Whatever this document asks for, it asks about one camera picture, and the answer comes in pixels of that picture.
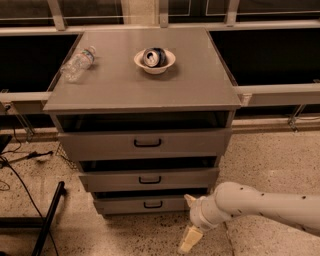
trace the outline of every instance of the gray drawer cabinet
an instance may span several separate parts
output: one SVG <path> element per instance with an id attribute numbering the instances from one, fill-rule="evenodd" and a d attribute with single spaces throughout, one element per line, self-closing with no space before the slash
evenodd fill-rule
<path id="1" fill-rule="evenodd" d="M 85 32 L 78 47 L 88 45 L 97 48 L 94 67 L 77 84 L 62 77 L 44 110 L 97 212 L 188 209 L 185 194 L 214 186 L 240 107 L 207 32 Z M 137 50 L 152 45 L 176 56 L 160 75 L 133 62 Z"/>

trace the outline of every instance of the cabinet top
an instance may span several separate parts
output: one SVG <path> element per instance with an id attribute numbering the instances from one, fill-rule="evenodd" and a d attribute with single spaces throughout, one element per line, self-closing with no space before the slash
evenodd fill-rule
<path id="1" fill-rule="evenodd" d="M 51 113 L 234 110 L 240 101 L 210 35 L 202 28 L 85 32 L 75 52 L 96 48 L 79 82 L 61 77 L 44 110 Z M 176 62 L 151 75 L 134 62 L 146 48 L 168 49 Z"/>

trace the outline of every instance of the drawer handle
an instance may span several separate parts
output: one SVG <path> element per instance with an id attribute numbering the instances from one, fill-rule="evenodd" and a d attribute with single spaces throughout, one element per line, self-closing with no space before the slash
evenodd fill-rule
<path id="1" fill-rule="evenodd" d="M 162 201 L 159 202 L 159 205 L 147 205 L 146 202 L 143 202 L 143 206 L 146 209 L 156 209 L 156 208 L 161 208 L 163 205 Z"/>
<path id="2" fill-rule="evenodd" d="M 156 181 L 143 181 L 141 177 L 139 177 L 140 184 L 159 184 L 161 182 L 161 176 L 159 176 L 158 180 Z"/>
<path id="3" fill-rule="evenodd" d="M 159 147 L 162 143 L 162 140 L 159 139 L 156 144 L 140 144 L 138 140 L 134 140 L 134 146 L 137 148 L 155 148 Z"/>

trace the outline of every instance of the floor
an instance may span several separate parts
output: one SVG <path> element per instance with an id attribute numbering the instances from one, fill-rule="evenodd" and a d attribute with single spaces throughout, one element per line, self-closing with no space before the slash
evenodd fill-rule
<path id="1" fill-rule="evenodd" d="M 300 124 L 294 133 L 283 123 L 247 125 L 238 122 L 221 162 L 217 184 L 234 181 L 264 192 L 320 194 L 320 122 Z M 11 143 L 7 149 L 15 149 Z M 188 213 L 112 216 L 103 218 L 93 207 L 91 195 L 78 179 L 77 170 L 56 154 L 55 133 L 37 133 L 19 151 L 55 154 L 24 160 L 12 166 L 21 175 L 43 214 L 58 181 L 66 184 L 52 224 L 59 255 L 178 255 L 177 247 Z M 12 160 L 26 154 L 5 154 Z M 8 168 L 0 170 L 9 191 L 0 191 L 0 216 L 37 216 L 21 183 Z M 31 255 L 38 230 L 0 230 L 0 251 Z M 242 217 L 209 231 L 189 255 L 319 255 L 320 238 L 263 217 Z M 48 238 L 43 255 L 56 255 Z"/>

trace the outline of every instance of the black stand leg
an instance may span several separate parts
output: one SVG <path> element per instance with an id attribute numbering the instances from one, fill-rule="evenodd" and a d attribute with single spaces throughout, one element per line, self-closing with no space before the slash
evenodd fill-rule
<path id="1" fill-rule="evenodd" d="M 66 193 L 66 190 L 64 188 L 64 182 L 60 181 L 58 184 L 58 187 L 56 189 L 56 192 L 54 194 L 54 197 L 53 197 L 52 203 L 50 205 L 48 214 L 44 219 L 44 222 L 43 222 L 40 234 L 38 236 L 37 243 L 34 247 L 32 256 L 40 256 L 43 245 L 44 245 L 46 238 L 47 238 L 47 235 L 49 233 L 50 225 L 51 225 L 52 219 L 54 217 L 54 214 L 56 212 L 60 197 L 62 195 L 64 195 L 65 193 Z"/>

